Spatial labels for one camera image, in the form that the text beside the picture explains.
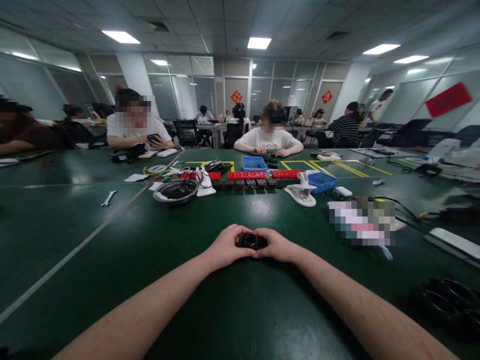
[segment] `ceiling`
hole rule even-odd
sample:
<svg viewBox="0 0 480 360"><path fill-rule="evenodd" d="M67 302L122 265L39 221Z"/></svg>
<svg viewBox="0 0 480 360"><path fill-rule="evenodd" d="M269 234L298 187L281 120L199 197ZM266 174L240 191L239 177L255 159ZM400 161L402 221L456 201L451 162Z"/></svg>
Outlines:
<svg viewBox="0 0 480 360"><path fill-rule="evenodd" d="M163 21L151 31L143 19ZM123 51L324 61L440 55L480 42L477 0L2 0L0 26L89 54ZM126 31L120 44L100 30ZM334 31L349 32L339 41ZM249 37L271 37L267 50ZM362 55L381 43L401 47Z"/></svg>

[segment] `metal bowl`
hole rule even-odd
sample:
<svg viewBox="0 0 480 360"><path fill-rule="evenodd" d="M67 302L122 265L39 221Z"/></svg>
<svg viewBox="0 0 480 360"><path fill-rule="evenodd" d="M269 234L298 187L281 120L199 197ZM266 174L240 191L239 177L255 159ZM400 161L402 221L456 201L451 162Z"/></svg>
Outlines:
<svg viewBox="0 0 480 360"><path fill-rule="evenodd" d="M167 203L168 205L175 205L175 206L183 205L192 201L199 189L199 183L193 179L189 183L189 186L191 188L191 193L189 193L187 196L184 196L178 199L162 199L160 198L160 196L158 196L159 193L161 194L163 191L168 190L171 187L177 187L179 184L182 184L184 182L185 182L185 179L171 180L171 181L164 182L162 185L157 187L156 190L153 192L153 198L161 203Z"/></svg>

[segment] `wrench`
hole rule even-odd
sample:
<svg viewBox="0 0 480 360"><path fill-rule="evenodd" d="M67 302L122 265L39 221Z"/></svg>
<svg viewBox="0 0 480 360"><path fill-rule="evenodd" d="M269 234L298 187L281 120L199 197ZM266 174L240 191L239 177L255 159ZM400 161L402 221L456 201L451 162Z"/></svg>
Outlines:
<svg viewBox="0 0 480 360"><path fill-rule="evenodd" d="M110 195L108 195L108 197L106 198L105 202L101 205L103 207L106 207L109 205L109 202L110 200L112 199L112 197L114 196L114 194L117 192L117 190L115 191L110 191Z"/></svg>

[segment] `red sign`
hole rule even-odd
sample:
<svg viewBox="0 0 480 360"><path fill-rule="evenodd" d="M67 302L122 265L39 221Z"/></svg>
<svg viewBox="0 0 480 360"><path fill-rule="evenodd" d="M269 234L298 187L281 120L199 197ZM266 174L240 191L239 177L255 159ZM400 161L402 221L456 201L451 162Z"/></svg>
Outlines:
<svg viewBox="0 0 480 360"><path fill-rule="evenodd" d="M231 99L235 104L238 104L240 100L242 100L243 98L242 98L242 95L240 95L240 93L237 90L235 90L235 92L231 96Z"/></svg>
<svg viewBox="0 0 480 360"><path fill-rule="evenodd" d="M453 85L451 88L439 93L425 102L426 108L430 112L432 118L436 118L442 114L456 109L462 105L471 102L470 96L463 82Z"/></svg>
<svg viewBox="0 0 480 360"><path fill-rule="evenodd" d="M323 103L324 103L324 104L326 104L326 103L328 103L330 100L332 100L332 93L330 92L330 90L328 90L328 92L327 92L325 95L323 95L323 96L321 97L321 99L323 100Z"/></svg>

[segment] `ceiling light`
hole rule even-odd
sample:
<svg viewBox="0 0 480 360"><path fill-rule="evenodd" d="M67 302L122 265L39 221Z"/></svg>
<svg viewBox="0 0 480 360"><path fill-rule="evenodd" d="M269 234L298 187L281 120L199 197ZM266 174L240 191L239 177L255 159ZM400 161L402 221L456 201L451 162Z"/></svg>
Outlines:
<svg viewBox="0 0 480 360"><path fill-rule="evenodd" d="M421 73L422 71L427 71L427 69L411 69L411 70L408 70L407 74L416 74L416 73Z"/></svg>
<svg viewBox="0 0 480 360"><path fill-rule="evenodd" d="M12 55L18 56L19 58L30 59L30 60L38 60L35 56L30 56L21 52L12 52Z"/></svg>
<svg viewBox="0 0 480 360"><path fill-rule="evenodd" d="M152 63L154 63L155 65L158 65L158 66L168 66L169 65L167 60L152 60L152 59L150 59L150 61Z"/></svg>
<svg viewBox="0 0 480 360"><path fill-rule="evenodd" d="M403 58L403 59L394 61L394 63L397 63L397 64L409 64L409 63L414 63L414 62L416 62L416 61L423 60L423 59L428 59L428 58L429 58L429 56L413 55L413 56L409 56L409 57L406 57L406 58Z"/></svg>
<svg viewBox="0 0 480 360"><path fill-rule="evenodd" d="M453 57L441 57L441 58L438 58L438 59L434 59L434 60L429 60L429 61L425 61L424 64L427 64L427 65L437 65L437 64L444 64L444 63L449 63L453 60L454 58Z"/></svg>
<svg viewBox="0 0 480 360"><path fill-rule="evenodd" d="M136 38L125 31L103 31L105 35L111 37L113 40L118 41L122 44L140 44Z"/></svg>
<svg viewBox="0 0 480 360"><path fill-rule="evenodd" d="M271 38L251 37L250 41L248 42L247 48L265 50L266 48L269 47L269 44L270 44L271 41L272 41Z"/></svg>
<svg viewBox="0 0 480 360"><path fill-rule="evenodd" d="M398 48L398 44L382 44L374 47L373 49L367 50L364 52L365 55L380 55L386 53L387 51Z"/></svg>

